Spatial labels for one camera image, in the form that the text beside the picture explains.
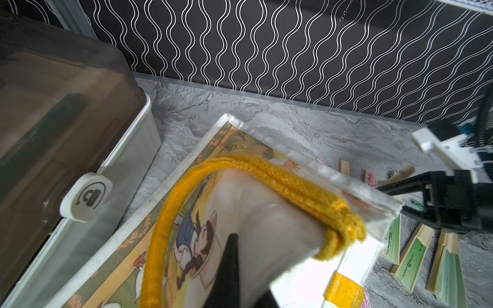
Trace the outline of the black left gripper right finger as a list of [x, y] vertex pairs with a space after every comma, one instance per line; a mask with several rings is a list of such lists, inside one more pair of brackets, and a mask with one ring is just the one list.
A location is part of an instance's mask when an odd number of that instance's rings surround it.
[[258, 299], [253, 305], [253, 308], [279, 308], [279, 305], [273, 297], [272, 292], [268, 290]]

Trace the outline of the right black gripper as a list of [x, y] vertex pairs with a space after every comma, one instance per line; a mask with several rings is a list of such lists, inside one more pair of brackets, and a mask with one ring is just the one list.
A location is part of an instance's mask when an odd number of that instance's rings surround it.
[[377, 186], [390, 196], [421, 193], [424, 210], [404, 206], [401, 213], [430, 228], [457, 234], [492, 233], [492, 184], [472, 182], [470, 172], [447, 176], [431, 171]]

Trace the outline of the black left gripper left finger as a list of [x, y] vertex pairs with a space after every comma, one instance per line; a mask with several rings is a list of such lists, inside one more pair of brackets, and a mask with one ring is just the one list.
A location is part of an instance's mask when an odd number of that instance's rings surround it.
[[240, 267], [237, 234], [228, 236], [213, 288], [203, 305], [203, 308], [207, 307], [240, 307]]

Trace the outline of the green folding fan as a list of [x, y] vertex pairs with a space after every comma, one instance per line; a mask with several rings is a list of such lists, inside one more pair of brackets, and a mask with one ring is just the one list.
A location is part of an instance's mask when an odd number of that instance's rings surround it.
[[399, 264], [391, 269], [391, 275], [409, 293], [414, 290], [422, 263], [430, 246], [435, 230], [420, 224], [408, 241], [400, 256]]
[[468, 307], [458, 235], [441, 232], [426, 290], [442, 305]]
[[[410, 177], [415, 171], [413, 165], [408, 165], [400, 171], [391, 170], [388, 172], [389, 179], [385, 182], [391, 184]], [[387, 245], [381, 255], [394, 265], [400, 261], [400, 240], [401, 240], [401, 215], [394, 219], [386, 235]]]

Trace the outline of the white tote bag yellow handles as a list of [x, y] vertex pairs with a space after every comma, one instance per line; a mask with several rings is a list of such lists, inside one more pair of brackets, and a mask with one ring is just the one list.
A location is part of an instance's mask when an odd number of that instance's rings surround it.
[[[363, 220], [367, 237], [321, 261], [325, 221], [235, 167], [207, 160], [245, 155], [338, 195]], [[50, 300], [49, 307], [142, 307], [145, 278], [159, 278], [161, 307], [203, 307], [230, 234], [238, 235], [240, 307], [268, 290], [279, 307], [359, 307], [364, 284], [402, 203], [274, 141], [224, 114], [151, 198]]]

